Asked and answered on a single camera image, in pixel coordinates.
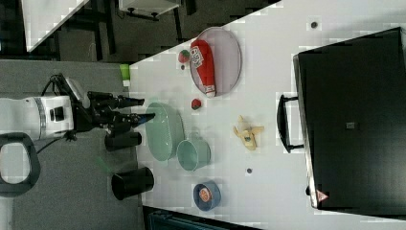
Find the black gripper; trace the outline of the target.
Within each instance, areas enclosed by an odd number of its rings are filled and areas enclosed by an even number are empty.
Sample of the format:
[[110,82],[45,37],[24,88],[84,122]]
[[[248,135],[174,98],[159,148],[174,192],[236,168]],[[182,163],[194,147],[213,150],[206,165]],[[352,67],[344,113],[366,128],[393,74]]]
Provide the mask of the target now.
[[[103,110],[107,110],[108,101],[114,99],[111,93],[89,91],[86,94],[89,101],[89,106],[85,107],[84,103],[79,100],[72,102],[74,115],[74,128],[76,132],[86,132],[95,127],[102,127],[108,123],[107,117],[102,115]],[[124,96],[118,97],[118,108],[126,108],[132,106],[142,106],[144,99],[135,99]],[[116,125],[122,127],[138,127],[155,117],[154,113],[146,114],[116,114]]]

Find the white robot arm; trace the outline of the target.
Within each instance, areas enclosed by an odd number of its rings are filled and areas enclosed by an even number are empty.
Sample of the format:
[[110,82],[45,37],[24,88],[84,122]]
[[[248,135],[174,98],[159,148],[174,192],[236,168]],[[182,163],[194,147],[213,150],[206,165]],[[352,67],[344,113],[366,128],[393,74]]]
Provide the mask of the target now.
[[36,184],[41,166],[36,141],[74,141],[94,128],[106,131],[105,145],[119,150],[141,143],[133,129],[152,120],[153,113],[124,114],[126,107],[140,106],[143,99],[110,93],[88,92],[1,100],[1,196],[16,197]]

